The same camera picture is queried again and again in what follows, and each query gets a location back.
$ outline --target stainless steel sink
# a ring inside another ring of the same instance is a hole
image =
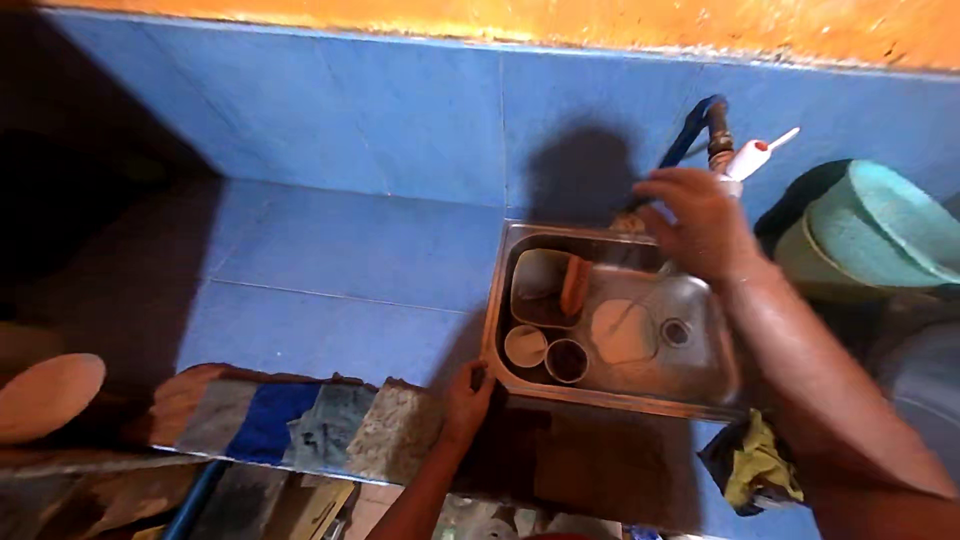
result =
[[[593,262],[583,317],[571,330],[542,329],[547,339],[571,337],[591,357],[587,375],[573,385],[554,381],[541,364],[514,366],[503,340],[520,324],[510,310],[510,289],[520,254],[530,249],[568,252]],[[723,314],[703,281],[664,271],[656,242],[636,234],[528,225],[507,221],[493,274],[482,358],[514,394],[586,405],[726,420],[740,411],[741,378]],[[614,299],[641,302],[660,331],[646,362],[608,364],[590,338],[590,315]],[[681,339],[672,335],[679,328]]]

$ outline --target cup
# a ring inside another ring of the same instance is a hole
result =
[[[590,358],[579,343],[563,338],[547,347],[545,364],[550,377],[564,384],[572,384],[587,374]]]
[[[507,333],[503,349],[517,367],[536,367],[546,356],[546,336],[530,326],[520,325]]]

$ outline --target sink rim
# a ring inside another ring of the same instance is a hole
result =
[[[510,245],[508,245],[510,232],[515,228],[523,228],[527,231],[524,231],[520,237],[511,241]],[[522,379],[511,372],[504,364],[504,360],[500,357],[500,353],[496,347],[497,321],[503,303],[504,282],[507,277],[506,264],[511,251],[517,243],[525,238],[542,233],[624,243],[657,245],[657,242],[652,237],[644,234],[538,225],[515,219],[504,220],[503,231],[500,236],[500,246],[497,249],[496,264],[493,268],[490,298],[487,302],[487,314],[484,320],[480,357],[487,361],[489,369],[492,369],[493,374],[511,394],[582,405],[601,406],[604,408],[647,412],[678,418],[695,418],[699,420],[730,421],[743,416],[744,408],[736,406],[697,405],[649,396],[614,394],[611,392],[588,390],[571,386],[540,384]],[[736,373],[736,370],[738,366],[736,365],[736,360],[733,359],[732,355],[727,355],[727,357],[731,359],[733,364],[733,366],[729,366],[733,369],[732,376],[737,377],[738,373]]]

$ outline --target orange wall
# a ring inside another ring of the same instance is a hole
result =
[[[13,2],[19,0],[0,0]],[[960,68],[957,0],[41,0],[324,29]]]

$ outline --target finger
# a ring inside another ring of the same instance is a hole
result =
[[[460,389],[472,390],[471,382],[473,381],[473,372],[477,369],[485,369],[486,367],[487,361],[479,358],[463,364],[453,379],[453,386]]]
[[[692,194],[686,188],[661,180],[645,180],[634,184],[634,194],[639,197],[654,197],[662,200],[674,214],[680,217],[685,202]]]
[[[493,393],[494,386],[496,386],[496,377],[494,377],[493,372],[488,369],[483,379],[483,385],[477,390],[477,395],[485,400],[489,400],[490,395]]]
[[[673,258],[675,254],[674,250],[677,248],[679,241],[677,232],[674,231],[673,226],[667,222],[663,214],[649,205],[640,208],[637,213],[640,215],[640,219],[643,220],[643,225],[647,228],[647,232],[657,240],[660,248],[663,249],[667,256]]]
[[[694,192],[713,192],[718,188],[716,173],[704,169],[671,167],[655,169],[647,175],[650,180],[683,185]]]

